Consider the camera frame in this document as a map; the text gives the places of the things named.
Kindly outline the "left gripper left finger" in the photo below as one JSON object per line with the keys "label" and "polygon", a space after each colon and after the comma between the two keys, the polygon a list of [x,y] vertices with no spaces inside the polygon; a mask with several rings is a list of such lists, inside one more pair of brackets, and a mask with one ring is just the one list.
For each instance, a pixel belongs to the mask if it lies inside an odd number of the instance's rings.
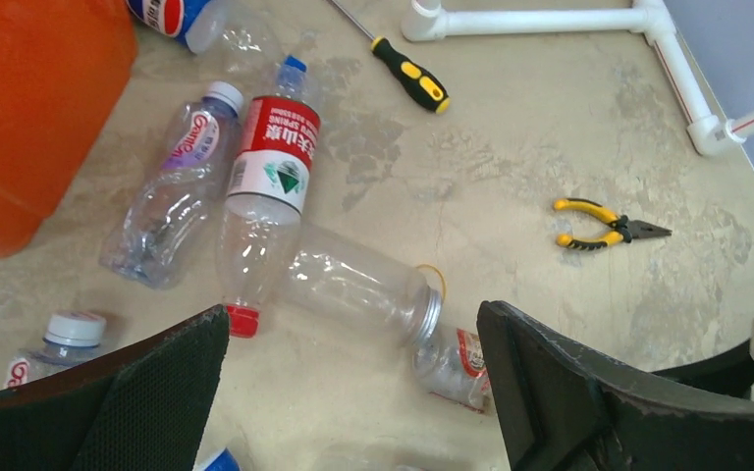
{"label": "left gripper left finger", "polygon": [[0,470],[190,470],[229,343],[215,305],[148,339],[0,391]]}

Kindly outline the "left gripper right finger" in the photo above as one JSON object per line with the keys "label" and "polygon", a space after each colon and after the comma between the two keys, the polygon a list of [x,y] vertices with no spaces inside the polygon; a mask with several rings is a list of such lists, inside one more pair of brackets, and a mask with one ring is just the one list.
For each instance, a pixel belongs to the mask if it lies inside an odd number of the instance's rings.
{"label": "left gripper right finger", "polygon": [[754,470],[754,400],[631,367],[503,301],[476,326],[513,470]]}

